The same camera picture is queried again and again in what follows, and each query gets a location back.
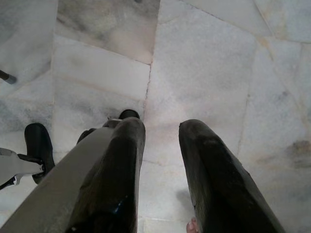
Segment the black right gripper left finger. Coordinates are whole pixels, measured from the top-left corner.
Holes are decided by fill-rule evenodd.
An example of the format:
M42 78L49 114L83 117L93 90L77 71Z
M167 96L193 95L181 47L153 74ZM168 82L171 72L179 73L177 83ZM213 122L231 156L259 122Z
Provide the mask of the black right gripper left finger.
M118 123L109 145L79 190L68 233L135 233L145 126L137 117Z

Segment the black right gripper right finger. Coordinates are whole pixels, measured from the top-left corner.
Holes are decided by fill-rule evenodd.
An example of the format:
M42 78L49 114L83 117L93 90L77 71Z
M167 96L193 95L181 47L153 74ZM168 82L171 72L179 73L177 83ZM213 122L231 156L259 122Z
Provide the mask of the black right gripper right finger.
M204 122L179 125L179 145L201 233L283 233L256 183Z

